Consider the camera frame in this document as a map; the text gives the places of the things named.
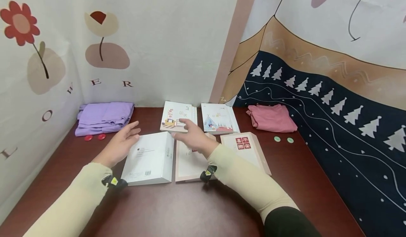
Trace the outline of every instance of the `book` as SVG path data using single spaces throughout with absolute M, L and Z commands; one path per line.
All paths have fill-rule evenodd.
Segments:
M 258 138 L 251 132 L 222 135 L 221 143 L 227 146 L 243 159 L 251 162 L 253 165 L 271 175 L 268 163 L 266 162 L 264 152 L 259 144 Z
M 129 151 L 121 178 L 129 186 L 172 182 L 173 146 L 169 132 L 140 136 Z
M 203 128 L 212 135 L 240 133 L 232 107 L 202 103 Z
M 235 154 L 248 160 L 267 175 L 271 171 L 266 162 L 258 138 L 251 132 L 229 134 L 220 136 L 221 143 L 232 149 Z M 200 181 L 200 175 L 209 166 L 206 158 L 197 151 L 188 148 L 181 141 L 176 141 L 175 181 Z
M 216 138 L 205 133 L 208 138 Z M 181 141 L 176 141 L 175 181 L 199 181 L 200 175 L 207 170 L 208 163 L 203 154 L 187 147 Z
M 179 122 L 181 118 L 190 119 L 197 125 L 197 108 L 191 104 L 165 101 L 160 130 L 187 133 L 184 129 L 185 124 Z

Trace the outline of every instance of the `flower painting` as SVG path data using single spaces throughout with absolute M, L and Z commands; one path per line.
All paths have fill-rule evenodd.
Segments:
M 65 65 L 53 50 L 45 48 L 45 42 L 41 41 L 39 48 L 35 45 L 34 36 L 39 36 L 40 30 L 30 7 L 27 4 L 20 7 L 15 1 L 10 1 L 8 9 L 0 10 L 0 17 L 8 24 L 4 30 L 7 38 L 15 38 L 21 47 L 28 43 L 35 49 L 27 66 L 27 79 L 32 91 L 37 95 L 48 92 L 65 76 Z
M 125 50 L 114 43 L 104 43 L 104 38 L 117 32 L 118 20 L 113 13 L 95 11 L 85 13 L 87 28 L 96 36 L 101 37 L 98 44 L 90 45 L 86 50 L 86 60 L 97 68 L 126 69 L 129 57 Z

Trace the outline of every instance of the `pink cloth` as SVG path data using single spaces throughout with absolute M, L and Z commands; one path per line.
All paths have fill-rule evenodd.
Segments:
M 271 132 L 288 133 L 297 130 L 296 124 L 289 116 L 286 106 L 251 105 L 247 114 L 251 116 L 253 127 Z

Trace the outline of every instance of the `navy blue tapestry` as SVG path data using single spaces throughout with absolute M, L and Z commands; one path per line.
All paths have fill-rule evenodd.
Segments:
M 329 77 L 292 69 L 262 51 L 234 106 L 251 104 L 288 107 L 367 236 L 406 236 L 405 111 L 357 95 Z

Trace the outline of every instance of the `wooden table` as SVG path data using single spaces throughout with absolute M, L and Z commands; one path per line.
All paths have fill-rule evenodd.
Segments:
M 159 132 L 162 108 L 136 108 L 141 134 Z M 245 108 L 235 108 L 241 132 L 258 136 L 272 177 L 292 197 L 323 236 L 364 236 L 298 132 L 283 134 L 256 130 Z M 198 112 L 202 125 L 201 111 Z M 22 236 L 62 194 L 105 140 L 84 141 L 70 130 L 14 210 L 0 227 L 0 236 Z M 273 140 L 279 136 L 281 142 Z M 287 138 L 293 138 L 290 144 Z M 124 162 L 113 169 L 121 176 Z M 121 193 L 108 191 L 81 236 L 263 236 L 259 214 L 218 181 L 135 186 Z

